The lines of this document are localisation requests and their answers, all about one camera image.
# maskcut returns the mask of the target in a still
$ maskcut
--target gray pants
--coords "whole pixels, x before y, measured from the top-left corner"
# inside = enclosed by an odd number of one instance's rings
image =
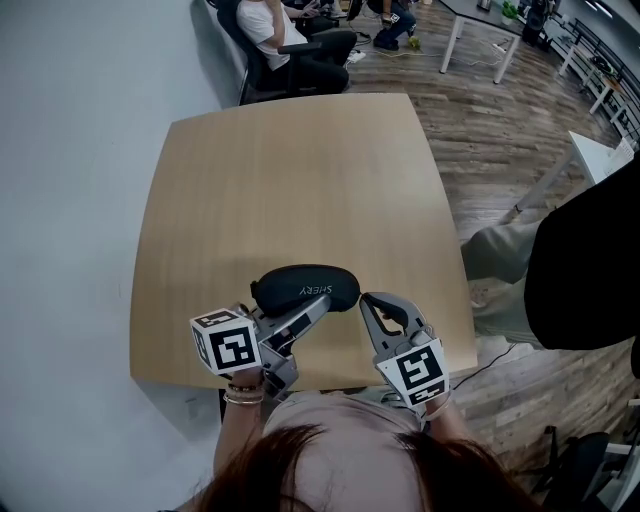
[[[509,343],[531,343],[543,348],[531,332],[524,307],[529,257],[539,225],[540,222],[490,226],[462,245],[468,281],[493,277],[510,285],[484,306],[473,308],[476,333],[501,335]]]

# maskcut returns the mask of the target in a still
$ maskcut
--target office chair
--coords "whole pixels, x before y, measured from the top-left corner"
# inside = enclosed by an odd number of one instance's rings
[[[592,490],[592,482],[604,465],[609,434],[596,432],[581,438],[571,438],[569,447],[558,455],[556,427],[549,426],[551,434],[549,464],[543,468],[523,471],[542,475],[532,494],[549,490],[543,507],[556,512],[574,512],[582,508],[583,501]]]
[[[296,80],[296,68],[300,57],[320,49],[322,43],[292,44],[278,48],[279,54],[290,56],[288,80],[286,84],[283,84],[274,79],[265,56],[238,26],[236,11],[240,0],[215,0],[215,5],[214,0],[207,0],[207,2],[217,8],[220,25],[247,56],[247,75],[240,95],[241,105],[245,103],[247,86],[249,85],[258,92],[277,93],[259,97],[257,98],[258,102],[314,94],[314,89],[300,90]]]

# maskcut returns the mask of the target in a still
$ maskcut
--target bracelet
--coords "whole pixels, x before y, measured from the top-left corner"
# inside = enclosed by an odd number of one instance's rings
[[[247,391],[257,391],[262,389],[262,381],[257,386],[236,386],[235,384],[229,383],[229,389],[231,391],[237,391],[238,393],[246,393]]]
[[[432,421],[435,420],[438,416],[440,416],[444,410],[449,407],[449,404],[451,403],[452,400],[452,394],[451,392],[449,392],[449,396],[447,397],[447,399],[445,400],[445,402],[436,409],[436,411],[434,413],[431,414],[427,414],[424,418],[422,418],[424,421]]]
[[[257,399],[257,400],[254,400],[254,401],[250,401],[250,400],[234,400],[233,398],[230,398],[229,396],[227,396],[227,394],[225,393],[224,396],[222,397],[222,399],[225,402],[227,402],[228,404],[234,404],[234,405],[258,405],[264,400],[264,397],[261,397],[260,399]]]
[[[253,401],[263,399],[264,391],[262,389],[258,389],[256,391],[234,391],[232,389],[227,389],[225,395],[234,400]]]

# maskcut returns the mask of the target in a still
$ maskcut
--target white wall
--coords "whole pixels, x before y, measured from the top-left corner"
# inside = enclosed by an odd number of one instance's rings
[[[138,236],[169,124],[237,99],[203,12],[0,1],[0,500],[12,512],[170,508],[209,475],[212,393],[139,385],[128,369]]]

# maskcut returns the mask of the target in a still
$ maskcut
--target black jacket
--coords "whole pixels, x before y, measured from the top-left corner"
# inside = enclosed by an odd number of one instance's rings
[[[640,159],[542,221],[524,300],[550,349],[594,349],[640,331]]]

